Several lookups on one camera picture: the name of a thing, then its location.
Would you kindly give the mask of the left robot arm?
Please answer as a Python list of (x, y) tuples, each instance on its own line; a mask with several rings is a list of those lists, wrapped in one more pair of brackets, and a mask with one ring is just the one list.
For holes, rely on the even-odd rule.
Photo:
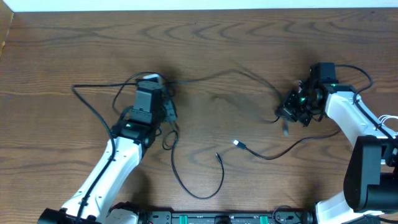
[(152, 73), (136, 82), (136, 99), (113, 127), (106, 149), (91, 174), (60, 210), (47, 208), (39, 223), (139, 223), (141, 214), (112, 206), (124, 181), (156, 138), (160, 124), (174, 115), (164, 79)]

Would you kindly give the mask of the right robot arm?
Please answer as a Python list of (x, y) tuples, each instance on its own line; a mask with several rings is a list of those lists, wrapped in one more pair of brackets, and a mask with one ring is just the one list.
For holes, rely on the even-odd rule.
[(397, 132), (385, 126), (363, 103), (352, 85), (341, 84), (337, 65), (320, 62), (310, 76), (291, 90), (275, 113), (308, 126), (311, 120), (332, 119), (353, 147), (343, 191), (315, 205), (312, 223), (354, 223), (397, 211)]

